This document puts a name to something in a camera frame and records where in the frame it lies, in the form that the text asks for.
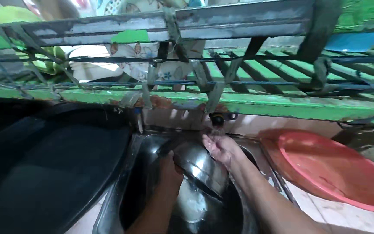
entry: red plastic basin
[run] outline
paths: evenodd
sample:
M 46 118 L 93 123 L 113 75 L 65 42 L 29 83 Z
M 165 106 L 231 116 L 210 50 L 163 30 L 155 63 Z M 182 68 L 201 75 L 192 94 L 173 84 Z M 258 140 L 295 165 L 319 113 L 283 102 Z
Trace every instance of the red plastic basin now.
M 273 158 L 287 179 L 319 197 L 374 211 L 374 162 L 353 149 L 305 131 L 287 131 Z

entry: floral plate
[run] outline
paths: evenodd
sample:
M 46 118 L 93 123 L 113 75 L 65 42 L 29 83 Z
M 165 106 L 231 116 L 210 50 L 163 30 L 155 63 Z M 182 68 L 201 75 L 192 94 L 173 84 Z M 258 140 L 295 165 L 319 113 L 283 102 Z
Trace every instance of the floral plate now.
M 118 13 L 140 13 L 160 10 L 163 6 L 184 8 L 187 3 L 184 0 L 122 0 L 119 4 Z M 206 41 L 184 42 L 187 55 L 190 58 L 200 58 Z M 156 57 L 159 43 L 133 43 L 107 45 L 112 57 L 151 58 Z M 178 58 L 175 55 L 172 44 L 169 44 L 168 58 Z M 148 62 L 123 62 L 118 66 L 131 77 L 145 82 L 147 81 Z M 192 72 L 188 63 L 178 61 L 166 61 L 158 67 L 157 80 L 183 80 Z

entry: stainless steel sink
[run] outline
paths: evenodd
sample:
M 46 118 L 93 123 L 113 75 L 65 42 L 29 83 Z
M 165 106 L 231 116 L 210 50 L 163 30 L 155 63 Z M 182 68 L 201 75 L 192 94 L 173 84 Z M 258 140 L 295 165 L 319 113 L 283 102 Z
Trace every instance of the stainless steel sink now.
M 135 221 L 145 207 L 148 196 L 148 175 L 157 162 L 157 150 L 170 139 L 179 136 L 196 140 L 201 137 L 198 132 L 189 131 L 164 133 L 148 131 L 132 136 L 123 169 L 103 202 L 93 227 L 94 234 L 124 233 L 124 230 Z M 265 168 L 262 173 L 273 186 L 283 192 L 259 143 L 244 138 L 234 139 L 255 166 L 262 164 Z M 169 233 L 258 233 L 258 219 L 248 207 L 244 194 L 234 181 L 229 180 L 221 201 L 205 193 L 201 194 L 204 198 L 201 202 L 204 202 L 207 207 L 203 219 L 195 222 L 186 221 L 181 216 L 175 215 L 180 209 L 175 207 L 169 224 Z

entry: sink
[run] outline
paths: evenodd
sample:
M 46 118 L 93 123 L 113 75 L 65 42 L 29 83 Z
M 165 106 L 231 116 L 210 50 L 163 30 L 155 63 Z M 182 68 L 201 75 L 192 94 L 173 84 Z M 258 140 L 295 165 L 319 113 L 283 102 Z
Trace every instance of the sink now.
M 109 189 L 101 211 L 93 227 L 94 234 L 120 234 L 124 233 L 145 207 L 150 194 L 148 182 L 151 172 L 158 166 L 157 150 L 174 137 L 182 136 L 185 139 L 201 138 L 199 132 L 146 132 L 134 134 L 129 146 L 128 154 L 124 158 L 122 170 L 117 181 Z M 241 146 L 245 155 L 258 166 L 256 161 L 263 157 L 258 142 L 243 138 L 234 138 Z M 186 206 L 179 200 L 173 210 L 169 223 L 169 233 L 200 234 L 200 233 L 257 233 L 258 219 L 248 207 L 246 198 L 236 183 L 229 179 L 222 199 L 215 199 L 199 189 L 195 189 L 187 178 L 184 178 L 180 194 L 190 194 L 197 199 L 201 209 L 190 216 L 200 216 L 199 220 L 188 220 L 180 215 Z

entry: rusty metal rack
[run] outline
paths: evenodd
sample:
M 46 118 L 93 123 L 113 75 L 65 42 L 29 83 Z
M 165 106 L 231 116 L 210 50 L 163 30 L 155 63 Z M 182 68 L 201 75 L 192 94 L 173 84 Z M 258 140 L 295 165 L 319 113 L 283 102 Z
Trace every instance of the rusty metal rack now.
M 336 30 L 341 1 L 269 0 L 205 8 L 0 25 L 0 50 L 26 57 L 0 58 L 0 97 L 113 104 L 120 107 L 201 109 L 268 116 L 374 124 L 374 50 L 330 52 L 323 48 Z M 268 37 L 304 35 L 299 48 L 261 48 Z M 252 38 L 247 48 L 205 50 L 188 58 L 188 40 Z M 155 81 L 166 57 L 74 57 L 61 59 L 42 47 L 171 42 L 178 61 L 194 72 L 186 80 Z M 39 72 L 31 61 L 52 61 L 62 73 Z M 79 83 L 65 62 L 148 62 L 147 82 L 125 73 Z M 11 73 L 9 63 L 30 70 Z

